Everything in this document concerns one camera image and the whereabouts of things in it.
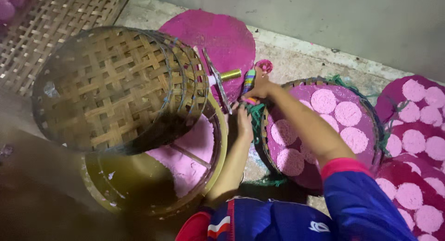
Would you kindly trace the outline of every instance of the gray wall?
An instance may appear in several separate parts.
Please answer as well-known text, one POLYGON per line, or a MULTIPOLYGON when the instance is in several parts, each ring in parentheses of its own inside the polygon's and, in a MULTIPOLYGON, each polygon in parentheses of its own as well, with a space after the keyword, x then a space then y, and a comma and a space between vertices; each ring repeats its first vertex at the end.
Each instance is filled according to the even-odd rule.
POLYGON ((445 81, 445 0, 161 0, 445 81))

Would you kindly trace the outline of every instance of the person's left hand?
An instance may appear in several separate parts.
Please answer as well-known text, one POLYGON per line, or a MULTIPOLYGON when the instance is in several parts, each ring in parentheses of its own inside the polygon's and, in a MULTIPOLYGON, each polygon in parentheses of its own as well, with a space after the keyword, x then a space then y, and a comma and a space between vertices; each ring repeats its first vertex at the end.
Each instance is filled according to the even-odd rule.
POLYGON ((251 142, 253 140, 252 115, 248 115, 248 110, 243 104, 239 106, 238 102, 233 104, 232 110, 237 117, 238 138, 251 142))

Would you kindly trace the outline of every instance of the red sleeve cuff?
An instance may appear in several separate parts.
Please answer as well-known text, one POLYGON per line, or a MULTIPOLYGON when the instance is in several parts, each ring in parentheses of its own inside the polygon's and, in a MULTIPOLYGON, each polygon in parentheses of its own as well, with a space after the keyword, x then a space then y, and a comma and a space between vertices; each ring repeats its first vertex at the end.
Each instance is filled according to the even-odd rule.
POLYGON ((207 212, 198 212, 191 216, 182 226, 175 241, 205 241, 211 215, 207 212))
POLYGON ((329 160, 328 163, 323 166, 323 168, 321 169, 321 179, 325 181, 326 178, 328 178, 332 174, 342 171, 363 172, 364 174, 372 177, 371 173, 365 167, 365 165, 355 160, 354 158, 335 158, 329 160))

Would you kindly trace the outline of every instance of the hand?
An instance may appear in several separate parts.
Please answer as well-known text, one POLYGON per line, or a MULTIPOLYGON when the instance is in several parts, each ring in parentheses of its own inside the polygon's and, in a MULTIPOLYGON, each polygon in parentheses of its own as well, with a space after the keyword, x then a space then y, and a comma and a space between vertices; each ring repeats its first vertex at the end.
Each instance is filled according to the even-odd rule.
POLYGON ((251 142, 253 140, 252 115, 248 115, 248 111, 244 105, 241 105, 239 108, 238 106, 238 102, 235 102, 232 106, 232 110, 237 117, 238 138, 251 142))
POLYGON ((259 98, 265 98, 269 95, 270 88, 273 85, 269 81, 269 75, 263 73, 263 70, 259 67, 255 67, 256 75, 254 80, 254 86, 253 89, 246 92, 242 98, 249 98, 249 97, 259 97, 259 98))

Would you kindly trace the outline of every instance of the sleeve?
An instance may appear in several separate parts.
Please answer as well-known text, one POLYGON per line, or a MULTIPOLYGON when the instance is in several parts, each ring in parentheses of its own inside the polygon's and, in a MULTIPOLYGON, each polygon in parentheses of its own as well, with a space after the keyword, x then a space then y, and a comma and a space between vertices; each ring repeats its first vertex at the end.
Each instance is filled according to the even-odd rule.
POLYGON ((417 240, 362 163, 353 158, 330 160, 321 177, 326 205, 340 239, 417 240))
POLYGON ((175 241, 205 241, 211 215, 201 211, 191 216, 182 226, 175 241))

